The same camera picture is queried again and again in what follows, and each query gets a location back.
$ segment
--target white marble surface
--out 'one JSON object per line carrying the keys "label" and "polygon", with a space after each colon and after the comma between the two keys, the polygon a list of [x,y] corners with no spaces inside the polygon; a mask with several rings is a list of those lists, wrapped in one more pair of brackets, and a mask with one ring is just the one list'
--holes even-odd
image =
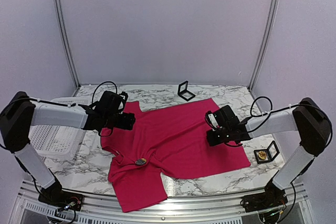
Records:
{"label": "white marble surface", "polygon": [[[77,96],[91,97],[95,87],[83,86]],[[188,89],[196,94],[192,101],[213,98],[218,106],[229,104],[240,119],[249,116],[253,99],[245,87],[189,85]],[[104,90],[114,90],[114,87],[102,86],[95,99],[98,99]],[[177,85],[118,86],[118,92],[121,91],[128,93],[129,101],[140,101],[142,111],[185,103],[177,95]],[[162,175],[167,195],[212,195],[265,186],[282,167],[284,160],[279,155],[271,163],[258,165],[253,150],[266,148],[273,140],[271,135],[266,135],[243,142],[244,150],[251,162],[249,168],[198,179],[175,179]],[[111,153],[101,149],[97,133],[88,131],[73,160],[59,161],[47,158],[45,162],[65,188],[113,195],[113,187],[107,180],[112,158]]]}

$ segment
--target white wall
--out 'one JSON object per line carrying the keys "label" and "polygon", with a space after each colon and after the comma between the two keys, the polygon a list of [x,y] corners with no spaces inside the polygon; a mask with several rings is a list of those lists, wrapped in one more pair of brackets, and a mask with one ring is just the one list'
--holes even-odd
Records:
{"label": "white wall", "polygon": [[[53,0],[0,0],[0,110],[19,90],[51,99],[74,89]],[[23,177],[0,149],[0,223],[8,222]]]}
{"label": "white wall", "polygon": [[82,83],[248,85],[270,0],[61,0]]}
{"label": "white wall", "polygon": [[[336,0],[280,0],[265,61],[254,89],[275,108],[311,97],[336,127]],[[277,134],[285,157],[299,142]],[[304,176],[317,223],[336,216],[336,139]]]}

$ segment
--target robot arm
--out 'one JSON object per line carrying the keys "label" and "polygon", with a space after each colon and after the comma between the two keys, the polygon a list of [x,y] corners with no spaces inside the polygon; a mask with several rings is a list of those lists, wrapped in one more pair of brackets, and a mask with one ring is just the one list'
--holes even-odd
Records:
{"label": "robot arm", "polygon": [[122,113],[127,94],[105,91],[98,102],[91,105],[64,105],[30,98],[25,92],[18,92],[0,115],[0,131],[7,150],[12,152],[24,171],[32,175],[42,187],[39,200],[51,205],[58,202],[70,203],[71,198],[82,195],[62,190],[62,186],[47,168],[28,138],[34,125],[70,126],[83,130],[97,130],[114,127],[132,130],[135,123],[133,113]]}
{"label": "robot arm", "polygon": [[214,113],[207,112],[205,119],[213,128],[207,132],[210,146],[230,141],[240,144],[241,141],[254,137],[285,131],[298,131],[300,134],[299,146],[268,182],[265,192],[243,197],[242,206],[246,212],[280,206],[281,201],[287,203],[285,188],[302,175],[315,157],[324,151],[332,132],[330,120],[310,98],[303,99],[291,108],[262,116],[250,116],[241,122],[228,105]]}

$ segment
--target laundry basket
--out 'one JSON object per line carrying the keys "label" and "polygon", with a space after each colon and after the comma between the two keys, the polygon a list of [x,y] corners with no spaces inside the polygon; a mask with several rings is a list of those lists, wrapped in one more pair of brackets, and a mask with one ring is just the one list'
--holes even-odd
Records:
{"label": "laundry basket", "polygon": [[[89,98],[66,97],[53,99],[52,102],[88,105],[90,100]],[[32,126],[29,133],[30,142],[40,156],[61,160],[74,158],[84,136],[84,130],[54,125]]]}

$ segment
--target red garment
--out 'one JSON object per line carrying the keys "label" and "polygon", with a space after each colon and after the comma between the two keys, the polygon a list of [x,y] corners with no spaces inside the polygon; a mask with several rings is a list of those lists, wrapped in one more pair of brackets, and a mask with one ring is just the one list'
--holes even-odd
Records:
{"label": "red garment", "polygon": [[[210,147],[204,121],[207,111],[216,111],[212,99],[141,112],[139,102],[126,104],[125,112],[135,114],[132,131],[114,129],[101,138],[104,150],[115,155],[108,180],[124,212],[155,205],[165,199],[160,173],[192,179],[250,166],[242,147],[224,144]],[[109,135],[104,129],[102,135]],[[145,158],[144,165],[135,161]]]}

